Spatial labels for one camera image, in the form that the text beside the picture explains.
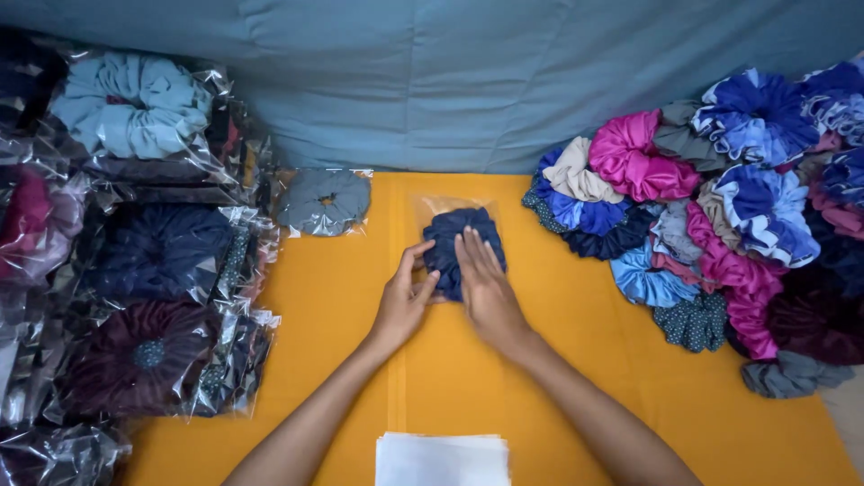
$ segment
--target yellow table cover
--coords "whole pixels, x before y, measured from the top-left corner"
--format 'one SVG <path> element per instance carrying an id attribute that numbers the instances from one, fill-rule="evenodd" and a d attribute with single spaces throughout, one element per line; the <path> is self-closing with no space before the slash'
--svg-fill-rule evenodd
<path id="1" fill-rule="evenodd" d="M 636 413 L 707 485 L 860 484 L 818 397 L 767 400 L 741 381 L 728 346 L 667 344 L 628 303 L 609 264 L 580 259 L 520 205 L 528 176 L 377 173 L 366 236 L 285 240 L 260 303 L 283 317 L 252 419 L 153 419 L 123 483 L 219 484 L 357 346 L 402 250 L 421 239 L 418 195 L 496 201 L 509 278 L 531 324 Z M 609 484 L 543 392 L 472 332 L 459 304 L 429 310 L 372 378 L 337 434 L 318 485 L 374 483 L 385 431 L 500 434 L 514 485 Z"/>

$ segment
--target pile of scrunchies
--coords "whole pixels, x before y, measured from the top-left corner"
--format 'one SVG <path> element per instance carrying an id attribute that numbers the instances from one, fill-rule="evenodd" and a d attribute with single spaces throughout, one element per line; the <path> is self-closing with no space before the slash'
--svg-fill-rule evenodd
<path id="1" fill-rule="evenodd" d="M 862 145 L 864 62 L 747 69 L 550 151 L 522 204 L 667 342 L 730 341 L 751 390 L 805 396 L 864 364 Z"/>

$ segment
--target stack of white paper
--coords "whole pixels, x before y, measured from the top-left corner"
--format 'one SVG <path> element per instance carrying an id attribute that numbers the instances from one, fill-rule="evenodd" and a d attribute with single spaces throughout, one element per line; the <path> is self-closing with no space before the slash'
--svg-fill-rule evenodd
<path id="1" fill-rule="evenodd" d="M 375 486 L 510 486 L 507 441 L 386 432 L 375 448 Z"/>

